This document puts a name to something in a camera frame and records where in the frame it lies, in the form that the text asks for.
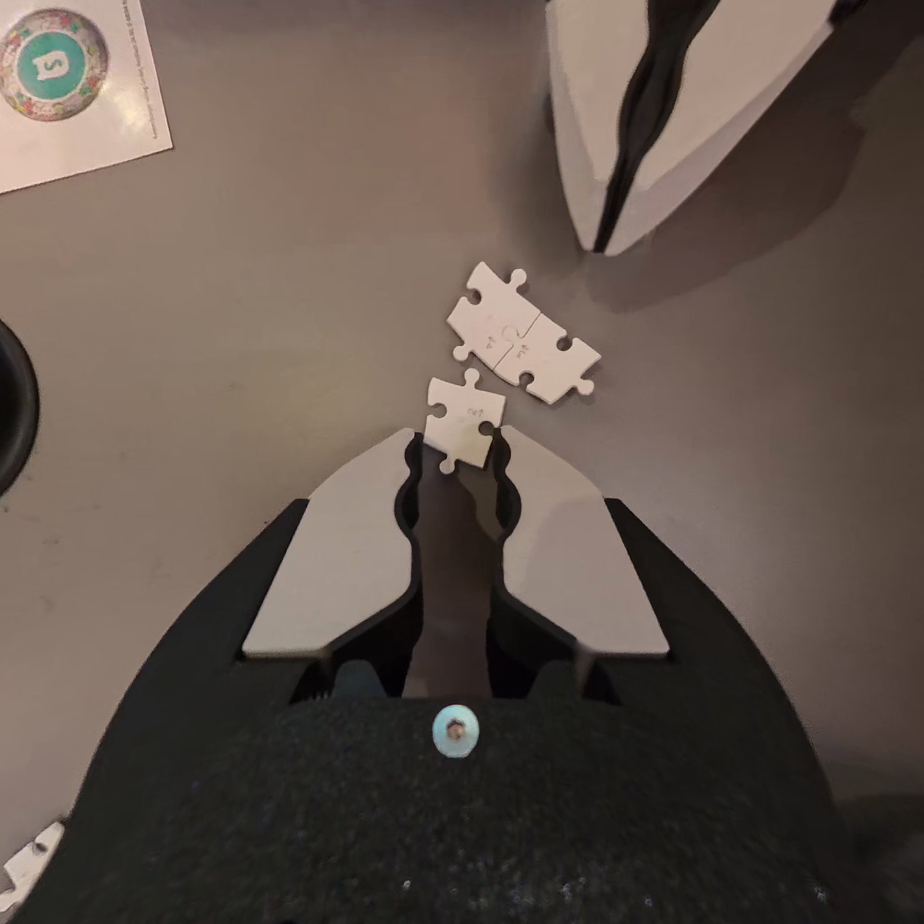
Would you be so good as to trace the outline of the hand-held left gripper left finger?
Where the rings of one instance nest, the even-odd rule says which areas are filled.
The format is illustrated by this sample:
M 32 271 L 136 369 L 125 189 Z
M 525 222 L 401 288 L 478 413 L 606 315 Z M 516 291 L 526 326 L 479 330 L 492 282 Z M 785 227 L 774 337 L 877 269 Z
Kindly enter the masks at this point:
M 399 430 L 309 497 L 242 654 L 310 660 L 329 676 L 367 662 L 403 695 L 423 629 L 419 517 L 422 434 Z

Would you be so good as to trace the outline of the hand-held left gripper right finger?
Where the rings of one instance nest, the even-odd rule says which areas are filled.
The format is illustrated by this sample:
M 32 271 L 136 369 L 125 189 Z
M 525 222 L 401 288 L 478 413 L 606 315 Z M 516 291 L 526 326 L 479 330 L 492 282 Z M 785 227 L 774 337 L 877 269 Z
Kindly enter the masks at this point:
M 601 490 L 513 426 L 492 439 L 501 534 L 486 628 L 491 693 L 525 697 L 546 665 L 658 663 L 669 643 Z

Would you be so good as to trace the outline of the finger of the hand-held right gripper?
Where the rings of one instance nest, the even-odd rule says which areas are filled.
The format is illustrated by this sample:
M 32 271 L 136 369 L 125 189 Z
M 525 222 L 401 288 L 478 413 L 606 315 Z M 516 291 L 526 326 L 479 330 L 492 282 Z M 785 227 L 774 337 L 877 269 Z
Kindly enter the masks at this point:
M 619 117 L 602 209 L 617 255 L 714 173 L 834 29 L 834 2 L 684 2 L 650 15 L 648 47 Z
M 552 121 L 565 202 L 592 251 L 619 154 L 620 112 L 649 41 L 646 1 L 552 1 L 545 9 Z

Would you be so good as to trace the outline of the teal faced puzzle piece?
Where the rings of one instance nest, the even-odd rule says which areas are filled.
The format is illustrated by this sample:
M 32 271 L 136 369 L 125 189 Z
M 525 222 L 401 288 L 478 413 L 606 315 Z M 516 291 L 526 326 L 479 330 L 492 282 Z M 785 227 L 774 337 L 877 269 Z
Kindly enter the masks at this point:
M 423 433 L 425 445 L 444 454 L 440 471 L 451 475 L 462 462 L 484 468 L 491 433 L 502 423 L 506 398 L 478 388 L 479 372 L 467 368 L 464 384 L 454 385 L 432 378 L 427 392 L 430 407 L 443 407 L 442 417 L 429 414 Z

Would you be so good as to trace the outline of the white puzzle piece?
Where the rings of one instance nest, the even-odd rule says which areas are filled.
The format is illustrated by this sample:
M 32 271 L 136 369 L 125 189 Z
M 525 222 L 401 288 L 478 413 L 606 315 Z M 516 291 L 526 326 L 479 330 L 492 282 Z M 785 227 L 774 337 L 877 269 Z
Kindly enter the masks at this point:
M 519 292 L 526 282 L 523 269 L 515 269 L 504 281 L 485 262 L 478 263 L 468 278 L 467 289 L 479 299 L 472 302 L 467 296 L 460 297 L 447 319 L 461 340 L 453 349 L 456 361 L 465 362 L 474 355 L 494 370 L 527 334 L 540 311 Z
M 595 383 L 584 374 L 602 356 L 576 337 L 570 339 L 565 348 L 560 348 L 560 342 L 566 338 L 565 329 L 540 313 L 493 371 L 514 386 L 520 385 L 524 375 L 529 375 L 526 391 L 548 405 L 558 402 L 571 390 L 587 397 L 593 393 Z
M 63 821 L 54 821 L 4 864 L 10 886 L 1 893 L 1 913 L 22 904 L 52 860 L 64 834 Z

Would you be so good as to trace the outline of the white printed instruction leaflet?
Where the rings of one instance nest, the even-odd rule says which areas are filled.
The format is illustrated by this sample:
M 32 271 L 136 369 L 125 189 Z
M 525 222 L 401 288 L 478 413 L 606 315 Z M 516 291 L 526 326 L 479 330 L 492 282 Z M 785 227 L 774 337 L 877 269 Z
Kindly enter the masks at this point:
M 168 151 L 138 1 L 1 3 L 1 191 Z

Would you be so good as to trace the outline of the black round stand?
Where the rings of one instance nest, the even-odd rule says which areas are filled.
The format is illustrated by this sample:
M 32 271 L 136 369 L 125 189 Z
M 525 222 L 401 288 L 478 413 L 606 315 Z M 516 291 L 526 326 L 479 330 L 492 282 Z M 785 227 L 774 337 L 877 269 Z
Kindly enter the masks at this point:
M 15 483 L 35 445 L 40 389 L 25 346 L 1 321 L 1 494 Z

